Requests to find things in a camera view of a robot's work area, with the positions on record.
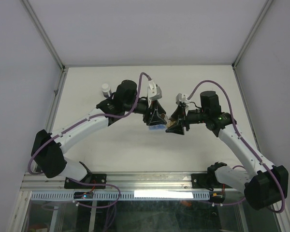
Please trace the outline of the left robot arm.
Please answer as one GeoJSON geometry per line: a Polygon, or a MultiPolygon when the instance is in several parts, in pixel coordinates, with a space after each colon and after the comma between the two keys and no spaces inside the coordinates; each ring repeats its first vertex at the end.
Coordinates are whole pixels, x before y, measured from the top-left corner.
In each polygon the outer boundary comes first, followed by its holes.
{"type": "Polygon", "coordinates": [[[82,188],[91,184],[91,172],[82,162],[66,158],[65,153],[75,144],[107,128],[129,113],[141,114],[143,122],[149,126],[166,125],[166,111],[159,103],[161,88],[153,80],[148,82],[147,96],[140,97],[137,84],[124,80],[108,98],[97,104],[96,108],[62,129],[53,132],[37,132],[31,159],[47,178],[64,176],[74,179],[82,188]]]}

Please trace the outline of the white cap pill bottle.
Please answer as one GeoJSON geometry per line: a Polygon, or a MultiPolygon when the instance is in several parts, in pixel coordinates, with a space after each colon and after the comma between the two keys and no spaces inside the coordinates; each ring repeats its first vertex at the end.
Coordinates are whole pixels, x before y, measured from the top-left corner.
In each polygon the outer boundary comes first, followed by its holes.
{"type": "Polygon", "coordinates": [[[108,83],[104,83],[101,86],[102,94],[105,98],[109,98],[112,95],[111,87],[108,83]]]}

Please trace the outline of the amber pill bottle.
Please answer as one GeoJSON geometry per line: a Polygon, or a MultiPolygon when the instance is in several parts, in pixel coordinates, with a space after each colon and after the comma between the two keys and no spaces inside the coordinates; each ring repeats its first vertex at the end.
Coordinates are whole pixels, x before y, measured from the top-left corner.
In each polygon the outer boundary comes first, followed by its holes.
{"type": "Polygon", "coordinates": [[[177,122],[177,119],[172,118],[172,117],[168,117],[166,114],[161,114],[160,116],[162,118],[162,127],[163,128],[167,129],[177,122]]]}

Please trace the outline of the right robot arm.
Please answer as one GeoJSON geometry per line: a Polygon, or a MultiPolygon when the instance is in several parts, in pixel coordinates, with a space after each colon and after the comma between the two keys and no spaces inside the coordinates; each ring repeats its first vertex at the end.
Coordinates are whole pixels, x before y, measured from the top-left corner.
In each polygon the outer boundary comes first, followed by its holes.
{"type": "Polygon", "coordinates": [[[221,110],[215,91],[204,91],[200,98],[201,106],[190,110],[190,100],[179,93],[176,97],[177,109],[171,116],[166,132],[183,135],[192,124],[204,123],[235,154],[244,170],[239,171],[223,162],[215,162],[207,168],[205,177],[197,179],[199,185],[213,191],[225,184],[242,193],[255,210],[276,202],[285,204],[289,179],[287,169],[282,165],[275,166],[245,140],[231,114],[221,110]]]}

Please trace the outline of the blue weekly pill organizer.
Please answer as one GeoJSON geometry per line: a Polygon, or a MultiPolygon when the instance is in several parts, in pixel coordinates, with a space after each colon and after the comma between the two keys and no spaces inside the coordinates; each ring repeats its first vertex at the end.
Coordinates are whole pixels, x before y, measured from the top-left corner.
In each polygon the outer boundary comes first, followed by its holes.
{"type": "Polygon", "coordinates": [[[162,125],[162,124],[159,124],[159,125],[149,126],[148,128],[151,131],[157,131],[157,130],[165,130],[166,129],[166,126],[165,125],[162,125]]]}

